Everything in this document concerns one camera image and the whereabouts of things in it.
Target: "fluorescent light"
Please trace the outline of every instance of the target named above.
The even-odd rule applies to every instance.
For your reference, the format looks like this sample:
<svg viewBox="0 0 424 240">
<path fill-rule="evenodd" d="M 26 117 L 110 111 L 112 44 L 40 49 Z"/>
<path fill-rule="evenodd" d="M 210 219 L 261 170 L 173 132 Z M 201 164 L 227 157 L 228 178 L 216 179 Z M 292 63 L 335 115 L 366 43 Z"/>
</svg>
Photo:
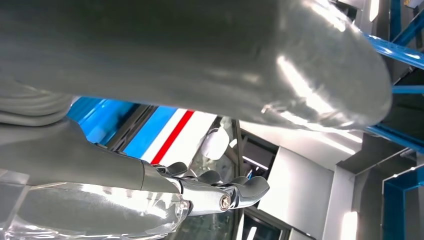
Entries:
<svg viewBox="0 0 424 240">
<path fill-rule="evenodd" d="M 256 234 L 256 230 L 257 230 L 257 227 L 252 226 L 251 229 L 250 229 L 250 231 L 249 231 L 249 235 L 247 235 L 246 240 L 253 240 L 253 237 Z"/>
<path fill-rule="evenodd" d="M 190 169 L 190 171 L 193 173 L 193 175 L 197 178 L 198 176 L 196 175 L 195 171 L 193 171 L 193 169 Z"/>
<path fill-rule="evenodd" d="M 371 0 L 371 7 L 369 9 L 369 21 L 372 22 L 379 14 L 380 0 Z"/>
<path fill-rule="evenodd" d="M 341 224 L 340 240 L 356 240 L 357 228 L 358 213 L 356 211 L 345 213 Z"/>
<path fill-rule="evenodd" d="M 237 144 L 237 138 L 232 140 L 228 145 L 230 148 L 234 148 L 234 146 Z"/>
<path fill-rule="evenodd" d="M 246 176 L 246 177 L 249 177 L 249 175 L 250 175 L 252 172 L 253 172 L 253 170 L 251 169 L 251 170 L 249 171 L 249 173 L 247 174 L 247 176 Z"/>
<path fill-rule="evenodd" d="M 260 168 L 262 168 L 262 169 L 268 170 L 268 167 L 260 164 L 259 162 L 253 161 L 252 159 L 248 158 L 247 156 L 243 156 L 243 159 L 254 164 L 254 165 L 256 165 L 256 166 L 258 166 L 258 167 L 260 167 Z"/>
<path fill-rule="evenodd" d="M 330 138 L 327 138 L 327 137 L 323 136 L 322 134 L 320 134 L 318 132 L 307 132 L 307 133 L 308 133 L 308 136 L 310 136 L 310 137 L 312 137 L 312 138 L 314 138 L 318 141 L 321 141 L 325 144 L 328 144 L 328 145 L 332 146 L 333 148 L 336 148 L 336 149 L 343 151 L 347 154 L 354 155 L 356 153 L 355 150 L 348 148 L 347 146 L 342 145 L 342 144 L 340 144 L 336 141 L 333 141 Z"/>
<path fill-rule="evenodd" d="M 240 217 L 240 223 L 238 224 L 238 229 L 237 229 L 237 237 L 235 238 L 236 240 L 242 240 L 243 237 L 243 227 L 245 225 L 245 213 L 244 211 L 241 211 L 241 217 Z"/>
<path fill-rule="evenodd" d="M 344 32 L 346 30 L 346 24 L 335 14 L 335 10 L 333 8 L 334 6 L 329 5 L 327 7 L 323 7 L 320 4 L 313 4 L 311 6 L 312 10 L 321 15 L 321 17 L 326 19 L 337 30 Z"/>
<path fill-rule="evenodd" d="M 337 131 L 337 132 L 336 132 L 336 134 L 338 134 L 338 135 L 340 135 L 340 136 L 342 136 L 342 137 L 345 137 L 345 138 L 347 138 L 347 139 L 349 139 L 349 140 L 352 140 L 352 141 L 354 141 L 354 142 L 357 142 L 357 143 L 359 143 L 359 144 L 361 144 L 361 143 L 362 143 L 362 138 L 357 137 L 357 136 L 355 136 L 355 135 L 352 135 L 352 134 L 350 134 L 350 133 L 348 133 L 348 132 L 345 132 L 345 131 Z"/>
</svg>

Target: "blue steel beam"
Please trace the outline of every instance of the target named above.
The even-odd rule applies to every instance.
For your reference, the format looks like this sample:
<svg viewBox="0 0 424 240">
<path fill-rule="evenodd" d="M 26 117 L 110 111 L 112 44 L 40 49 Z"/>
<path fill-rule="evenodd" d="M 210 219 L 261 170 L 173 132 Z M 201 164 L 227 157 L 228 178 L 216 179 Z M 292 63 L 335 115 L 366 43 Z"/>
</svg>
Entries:
<svg viewBox="0 0 424 240">
<path fill-rule="evenodd" d="M 421 30 L 424 28 L 424 9 L 421 10 L 409 23 L 409 25 L 393 39 L 394 44 L 401 46 L 408 45 L 417 34 L 421 34 Z"/>
<path fill-rule="evenodd" d="M 424 85 L 396 85 L 392 87 L 391 91 L 394 94 L 424 94 Z"/>
<path fill-rule="evenodd" d="M 370 133 L 379 135 L 389 141 L 397 143 L 406 148 L 410 148 L 419 153 L 424 153 L 424 144 L 422 141 L 411 136 L 407 136 L 404 133 L 398 132 L 394 129 L 390 129 L 388 127 L 382 127 L 380 124 L 375 126 L 369 126 L 366 128 Z"/>
<path fill-rule="evenodd" d="M 421 52 L 373 35 L 365 34 L 365 37 L 379 54 L 424 70 L 424 54 Z"/>
<path fill-rule="evenodd" d="M 390 1 L 390 41 L 401 33 L 401 0 Z"/>
<path fill-rule="evenodd" d="M 79 123 L 88 141 L 105 145 L 133 106 L 132 102 L 81 97 L 67 116 Z"/>
</svg>

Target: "glass window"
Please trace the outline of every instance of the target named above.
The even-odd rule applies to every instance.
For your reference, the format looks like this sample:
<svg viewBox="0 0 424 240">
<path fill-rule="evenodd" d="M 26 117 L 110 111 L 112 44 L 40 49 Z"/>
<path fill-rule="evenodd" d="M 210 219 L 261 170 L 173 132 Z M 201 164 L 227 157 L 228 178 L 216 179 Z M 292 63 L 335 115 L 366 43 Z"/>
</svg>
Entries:
<svg viewBox="0 0 424 240">
<path fill-rule="evenodd" d="M 248 215 L 244 216 L 241 240 L 278 240 L 282 230 Z"/>
<path fill-rule="evenodd" d="M 229 141 L 237 138 L 235 121 L 228 117 L 217 117 L 210 129 L 222 127 L 229 136 Z M 221 176 L 221 181 L 227 183 L 236 176 L 236 164 L 224 154 L 218 160 L 204 157 L 200 150 L 197 151 L 188 166 L 188 176 L 200 176 L 214 170 Z M 235 228 L 235 211 L 228 210 L 223 213 L 202 216 L 189 216 L 181 224 L 175 233 L 170 233 L 167 240 L 231 240 Z"/>
</svg>

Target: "gray robot arm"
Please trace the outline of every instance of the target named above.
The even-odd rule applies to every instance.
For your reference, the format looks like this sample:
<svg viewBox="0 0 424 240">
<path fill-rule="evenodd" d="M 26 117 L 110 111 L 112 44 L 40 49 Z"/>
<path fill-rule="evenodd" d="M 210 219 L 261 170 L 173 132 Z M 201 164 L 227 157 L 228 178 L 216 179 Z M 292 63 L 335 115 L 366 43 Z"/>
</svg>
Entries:
<svg viewBox="0 0 424 240">
<path fill-rule="evenodd" d="M 10 240 L 160 237 L 187 216 L 248 207 L 269 189 L 262 177 L 221 185 L 216 172 L 178 177 L 183 163 L 108 151 L 66 118 L 0 124 L 0 136 L 0 236 Z"/>
</svg>

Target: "blue shelving rack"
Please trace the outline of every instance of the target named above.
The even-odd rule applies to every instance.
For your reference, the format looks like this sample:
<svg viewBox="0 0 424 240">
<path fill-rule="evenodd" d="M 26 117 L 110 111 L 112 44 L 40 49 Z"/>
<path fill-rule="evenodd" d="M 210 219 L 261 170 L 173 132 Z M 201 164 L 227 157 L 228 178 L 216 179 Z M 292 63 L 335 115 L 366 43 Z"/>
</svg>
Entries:
<svg viewBox="0 0 424 240">
<path fill-rule="evenodd" d="M 424 54 L 417 50 L 403 46 L 408 44 L 415 36 L 414 34 L 409 33 L 410 31 L 416 32 L 424 27 L 424 20 L 417 20 L 419 15 L 417 15 L 411 22 L 412 25 L 419 25 L 419 27 L 414 26 L 410 29 L 408 26 L 394 38 L 393 42 L 368 34 L 366 34 L 365 37 L 379 54 L 424 70 Z M 392 92 L 393 94 L 424 94 L 424 85 L 394 85 Z M 424 141 L 421 139 L 409 136 L 383 124 L 370 126 L 366 129 L 367 131 L 386 138 L 394 143 L 413 149 L 419 153 L 424 153 Z"/>
</svg>

